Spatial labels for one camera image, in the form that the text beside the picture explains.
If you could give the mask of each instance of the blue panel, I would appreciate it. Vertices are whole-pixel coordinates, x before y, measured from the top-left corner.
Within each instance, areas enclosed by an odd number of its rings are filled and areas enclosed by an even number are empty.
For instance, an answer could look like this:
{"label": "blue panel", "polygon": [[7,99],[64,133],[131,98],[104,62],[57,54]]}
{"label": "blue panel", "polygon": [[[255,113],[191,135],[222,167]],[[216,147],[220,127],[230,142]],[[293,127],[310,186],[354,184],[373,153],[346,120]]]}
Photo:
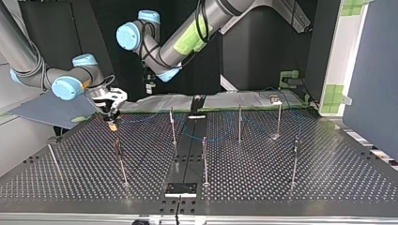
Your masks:
{"label": "blue panel", "polygon": [[371,2],[348,96],[344,123],[398,159],[398,1]]}

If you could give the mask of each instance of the perforated metal surface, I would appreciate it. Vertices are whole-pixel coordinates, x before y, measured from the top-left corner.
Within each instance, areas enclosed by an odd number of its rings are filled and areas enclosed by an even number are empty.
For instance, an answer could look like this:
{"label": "perforated metal surface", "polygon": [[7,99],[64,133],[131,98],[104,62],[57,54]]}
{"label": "perforated metal surface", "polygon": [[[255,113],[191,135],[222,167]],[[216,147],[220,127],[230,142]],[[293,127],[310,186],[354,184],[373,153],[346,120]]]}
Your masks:
{"label": "perforated metal surface", "polygon": [[[273,141],[277,112],[243,112],[238,144],[238,112],[210,112],[191,121],[181,136],[185,114],[176,116],[180,141],[172,144],[168,114],[123,115],[118,133],[97,118],[54,148],[60,168],[47,152],[0,178],[0,214],[80,213],[240,216],[388,217],[398,215],[397,173],[326,119],[283,112],[281,137]],[[293,141],[301,123],[302,151],[292,186]],[[200,156],[207,134],[209,186]],[[113,143],[122,141],[130,186],[123,187]],[[173,177],[197,183],[194,199],[164,198]]]}
{"label": "perforated metal surface", "polygon": [[[243,112],[241,145],[237,112],[210,113],[210,187],[203,188],[203,199],[220,203],[396,203],[397,184],[374,165],[374,157],[368,159],[354,149],[333,123],[307,111],[298,113],[283,112],[281,137],[273,141],[270,136],[276,132],[278,112]],[[298,120],[302,151],[292,186]],[[225,138],[217,138],[225,133]]]}
{"label": "perforated metal surface", "polygon": [[[118,132],[99,117],[54,147],[59,170],[50,153],[26,161],[26,170],[0,187],[0,198],[16,200],[158,200],[175,153],[169,114],[122,115]],[[177,121],[176,133],[182,121]],[[119,138],[129,186],[115,157]]]}

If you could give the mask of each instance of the gray fabric sheet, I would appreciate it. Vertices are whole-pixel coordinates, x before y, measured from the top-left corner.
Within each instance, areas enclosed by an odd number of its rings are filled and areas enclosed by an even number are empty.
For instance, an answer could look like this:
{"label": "gray fabric sheet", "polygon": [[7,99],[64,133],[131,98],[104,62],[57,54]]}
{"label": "gray fabric sheet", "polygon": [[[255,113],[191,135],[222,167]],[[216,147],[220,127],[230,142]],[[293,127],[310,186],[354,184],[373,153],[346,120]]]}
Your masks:
{"label": "gray fabric sheet", "polygon": [[87,102],[84,96],[79,96],[72,101],[64,101],[56,97],[53,92],[47,92],[9,111],[29,120],[67,129],[77,125],[71,122],[74,118],[88,117],[95,112],[96,109]]}
{"label": "gray fabric sheet", "polygon": [[[291,106],[300,106],[301,101],[290,91],[283,91]],[[269,95],[279,95],[284,105],[284,97],[276,91],[244,92],[244,93],[219,93],[215,96],[207,96],[204,110],[214,108],[242,107],[269,107]],[[182,95],[152,96],[139,100],[136,103],[126,102],[121,109],[123,113],[156,113],[169,111],[172,107],[176,111],[188,112],[191,109],[192,97]],[[77,125],[72,120],[76,117],[89,117],[96,109],[88,103],[84,96],[77,97],[73,101],[64,101],[56,97],[52,92],[37,97],[23,105],[9,111],[23,118],[41,123],[71,129]]]}

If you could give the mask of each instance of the optical breadboard table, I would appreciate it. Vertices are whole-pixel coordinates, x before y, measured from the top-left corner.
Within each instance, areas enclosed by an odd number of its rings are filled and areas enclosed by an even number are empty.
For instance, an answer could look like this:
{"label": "optical breadboard table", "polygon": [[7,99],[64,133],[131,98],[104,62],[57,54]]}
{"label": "optical breadboard table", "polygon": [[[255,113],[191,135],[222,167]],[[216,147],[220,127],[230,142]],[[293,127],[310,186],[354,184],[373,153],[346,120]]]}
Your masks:
{"label": "optical breadboard table", "polygon": [[[277,118],[278,111],[243,111],[239,143],[239,112],[201,120],[176,113],[174,145],[169,113],[122,114],[118,132],[95,116],[52,144],[58,163],[46,147],[0,178],[0,221],[398,221],[393,168],[315,111],[283,111],[272,139]],[[193,195],[170,195],[180,186]]]}

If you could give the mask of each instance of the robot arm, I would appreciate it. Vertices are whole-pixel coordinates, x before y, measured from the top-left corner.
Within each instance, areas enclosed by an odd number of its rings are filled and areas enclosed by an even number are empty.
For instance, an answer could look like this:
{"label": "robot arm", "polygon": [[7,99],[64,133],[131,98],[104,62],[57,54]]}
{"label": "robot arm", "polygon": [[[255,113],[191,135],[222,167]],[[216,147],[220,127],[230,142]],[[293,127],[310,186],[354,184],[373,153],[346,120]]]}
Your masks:
{"label": "robot arm", "polygon": [[127,100],[127,94],[110,87],[111,82],[103,77],[94,56],[84,54],[74,58],[74,68],[70,71],[48,68],[38,48],[26,38],[1,0],[0,53],[11,65],[10,74],[14,82],[43,90],[52,89],[63,100],[89,94],[89,100],[110,128],[116,130],[115,121],[119,108]]}
{"label": "robot arm", "polygon": [[200,52],[212,34],[232,17],[245,12],[253,2],[254,0],[199,1],[198,9],[162,47],[159,44],[159,13],[143,10],[137,21],[127,22],[118,28],[117,41],[122,48],[137,53],[146,66],[167,83],[182,69],[181,62],[188,55]]}

